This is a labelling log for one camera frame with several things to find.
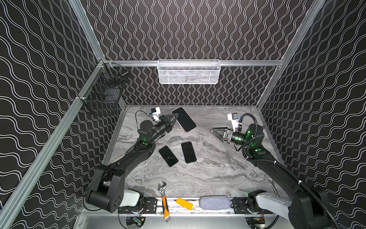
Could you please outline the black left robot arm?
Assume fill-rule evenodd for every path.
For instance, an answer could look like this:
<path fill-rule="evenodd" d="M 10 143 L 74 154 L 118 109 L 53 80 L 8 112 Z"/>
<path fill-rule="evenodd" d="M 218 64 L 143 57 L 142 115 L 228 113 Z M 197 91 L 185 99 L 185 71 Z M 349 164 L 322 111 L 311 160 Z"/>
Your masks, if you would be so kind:
<path fill-rule="evenodd" d="M 146 161 L 156 148 L 155 141 L 172 131 L 179 115 L 177 113 L 161 115 L 159 122 L 150 120 L 140 123 L 135 144 L 119 160 L 100 165 L 86 189 L 84 202 L 101 210 L 114 213 L 122 204 L 126 177 L 142 162 Z"/>

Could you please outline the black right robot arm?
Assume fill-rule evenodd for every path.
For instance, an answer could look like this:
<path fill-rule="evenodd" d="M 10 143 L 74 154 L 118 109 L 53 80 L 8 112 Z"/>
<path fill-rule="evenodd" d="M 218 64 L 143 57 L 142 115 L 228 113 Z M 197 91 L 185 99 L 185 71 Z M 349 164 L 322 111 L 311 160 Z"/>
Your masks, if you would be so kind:
<path fill-rule="evenodd" d="M 327 192 L 310 187 L 278 162 L 262 145 L 265 134 L 261 126 L 251 124 L 245 133 L 227 127 L 212 128 L 210 132 L 221 142 L 233 143 L 236 151 L 242 152 L 248 162 L 264 171 L 288 195 L 280 198 L 262 190 L 252 191 L 247 200 L 251 212 L 268 210 L 288 220 L 295 229 L 339 228 L 330 211 Z"/>

